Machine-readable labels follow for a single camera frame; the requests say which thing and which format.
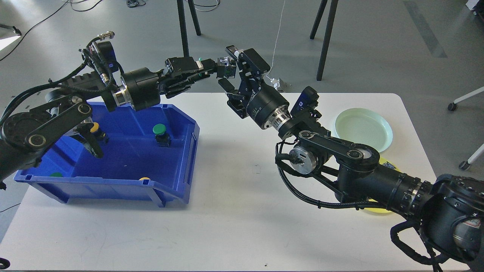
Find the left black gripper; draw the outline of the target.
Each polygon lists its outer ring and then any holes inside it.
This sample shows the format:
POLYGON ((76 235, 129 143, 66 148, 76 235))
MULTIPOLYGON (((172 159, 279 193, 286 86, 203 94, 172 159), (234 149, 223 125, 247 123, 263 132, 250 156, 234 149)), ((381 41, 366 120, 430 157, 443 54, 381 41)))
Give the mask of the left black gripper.
POLYGON ((195 61, 193 57, 171 57, 165 60, 165 66, 159 74, 144 67, 121 75, 121 85, 113 93, 115 105, 128 104, 135 111, 145 110, 158 105, 160 95, 183 93, 218 69, 212 59, 195 61))

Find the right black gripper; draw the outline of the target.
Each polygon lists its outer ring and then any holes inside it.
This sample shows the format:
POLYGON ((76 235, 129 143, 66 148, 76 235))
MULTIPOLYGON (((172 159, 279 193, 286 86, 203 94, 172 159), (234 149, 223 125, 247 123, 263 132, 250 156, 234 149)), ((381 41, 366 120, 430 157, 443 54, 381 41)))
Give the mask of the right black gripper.
POLYGON ((219 79, 219 85, 228 97, 227 105, 240 118, 249 116, 263 130, 269 127, 279 130, 291 116, 289 102, 275 88, 263 82, 270 65, 253 48, 240 50, 229 45, 225 51, 236 60, 241 78, 237 90, 228 79, 219 79))

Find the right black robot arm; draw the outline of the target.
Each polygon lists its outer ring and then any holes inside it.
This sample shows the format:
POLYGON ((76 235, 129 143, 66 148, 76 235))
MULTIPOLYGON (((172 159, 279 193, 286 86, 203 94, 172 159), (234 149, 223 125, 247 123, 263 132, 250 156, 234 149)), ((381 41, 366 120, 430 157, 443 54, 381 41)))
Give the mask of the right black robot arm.
POLYGON ((250 48, 230 45, 228 67, 240 71, 239 88, 219 76, 228 105, 261 129, 275 128, 281 141, 275 163, 289 191, 318 208, 386 209, 405 221, 391 241, 412 260, 441 272, 448 259, 483 271, 483 181, 440 175, 431 184, 380 164, 371 146, 335 138, 318 119, 318 94, 306 87, 291 111, 289 102, 264 82, 268 63, 250 48))

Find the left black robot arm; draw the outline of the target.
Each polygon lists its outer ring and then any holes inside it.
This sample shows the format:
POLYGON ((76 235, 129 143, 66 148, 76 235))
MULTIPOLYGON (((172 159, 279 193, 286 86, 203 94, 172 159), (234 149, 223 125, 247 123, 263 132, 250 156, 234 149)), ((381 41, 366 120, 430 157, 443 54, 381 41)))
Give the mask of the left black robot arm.
POLYGON ((109 31, 81 51, 64 79, 17 95, 1 116, 1 180, 14 179, 63 204, 71 200, 188 203, 199 126, 174 97, 223 61, 172 57, 157 72, 124 72, 109 31))

